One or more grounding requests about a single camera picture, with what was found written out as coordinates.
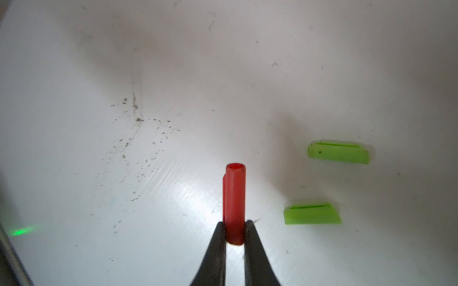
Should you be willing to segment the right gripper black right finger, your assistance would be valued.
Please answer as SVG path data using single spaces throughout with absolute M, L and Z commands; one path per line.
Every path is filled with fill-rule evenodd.
M 252 220 L 245 222 L 245 285 L 281 286 Z

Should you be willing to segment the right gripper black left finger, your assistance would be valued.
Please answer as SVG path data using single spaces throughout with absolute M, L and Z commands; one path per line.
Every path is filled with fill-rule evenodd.
M 218 222 L 191 286 L 225 286 L 226 229 Z

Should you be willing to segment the red pen cap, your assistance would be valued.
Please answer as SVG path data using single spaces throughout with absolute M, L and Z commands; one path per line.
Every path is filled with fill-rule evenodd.
M 223 222 L 226 241 L 242 245 L 245 241 L 246 167 L 230 163 L 223 176 Z

